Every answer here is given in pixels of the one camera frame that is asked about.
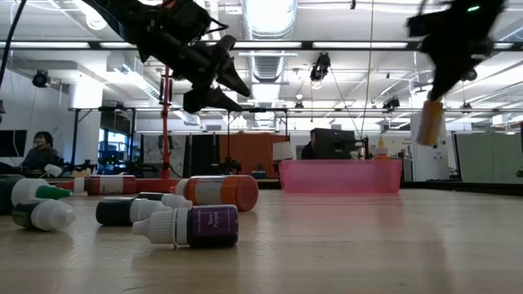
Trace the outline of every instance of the desk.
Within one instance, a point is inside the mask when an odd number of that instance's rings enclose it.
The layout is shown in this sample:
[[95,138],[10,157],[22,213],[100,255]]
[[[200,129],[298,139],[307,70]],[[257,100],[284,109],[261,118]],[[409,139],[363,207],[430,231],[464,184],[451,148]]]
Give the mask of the desk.
[[153,246],[102,228],[98,198],[34,233],[0,217],[2,294],[519,293],[523,198],[432,190],[386,196],[261,192],[236,247]]

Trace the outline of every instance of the red pole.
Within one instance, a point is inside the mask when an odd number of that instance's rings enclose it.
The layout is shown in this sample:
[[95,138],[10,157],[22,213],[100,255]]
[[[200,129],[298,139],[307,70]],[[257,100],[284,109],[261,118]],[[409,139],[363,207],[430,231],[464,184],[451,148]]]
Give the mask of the red pole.
[[169,94],[171,93],[170,83],[169,83],[169,68],[165,67],[165,82],[163,83],[163,111],[162,111],[162,119],[163,119],[163,167],[162,171],[160,172],[160,177],[162,179],[169,179],[171,177],[171,170],[170,162],[169,162],[169,141],[168,141],[168,130],[167,130],[167,122],[168,122],[168,114],[169,114]]

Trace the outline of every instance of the purple paint bottle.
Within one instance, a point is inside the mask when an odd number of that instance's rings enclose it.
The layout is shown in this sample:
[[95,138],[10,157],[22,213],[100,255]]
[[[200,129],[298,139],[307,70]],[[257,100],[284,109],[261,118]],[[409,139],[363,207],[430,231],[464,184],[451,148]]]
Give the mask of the purple paint bottle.
[[216,205],[155,212],[135,223],[132,233],[146,236],[153,244],[231,247],[238,242],[238,209]]

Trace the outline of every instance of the computer monitor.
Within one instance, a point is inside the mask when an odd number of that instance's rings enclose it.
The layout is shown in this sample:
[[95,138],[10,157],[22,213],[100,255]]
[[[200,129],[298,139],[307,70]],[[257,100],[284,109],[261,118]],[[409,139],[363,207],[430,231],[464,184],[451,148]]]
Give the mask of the computer monitor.
[[0,131],[0,158],[24,157],[27,131]]
[[358,150],[353,131],[316,128],[315,138],[318,159],[350,159]]

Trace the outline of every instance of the dark hair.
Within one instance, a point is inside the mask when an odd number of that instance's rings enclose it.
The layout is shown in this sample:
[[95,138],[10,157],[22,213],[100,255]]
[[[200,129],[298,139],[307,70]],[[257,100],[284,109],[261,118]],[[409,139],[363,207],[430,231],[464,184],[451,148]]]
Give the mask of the dark hair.
[[34,139],[33,141],[36,140],[36,137],[38,136],[42,136],[45,140],[46,140],[46,143],[49,144],[49,147],[52,148],[52,136],[51,136],[51,133],[49,131],[39,131],[38,133],[36,133],[36,135],[34,135]]

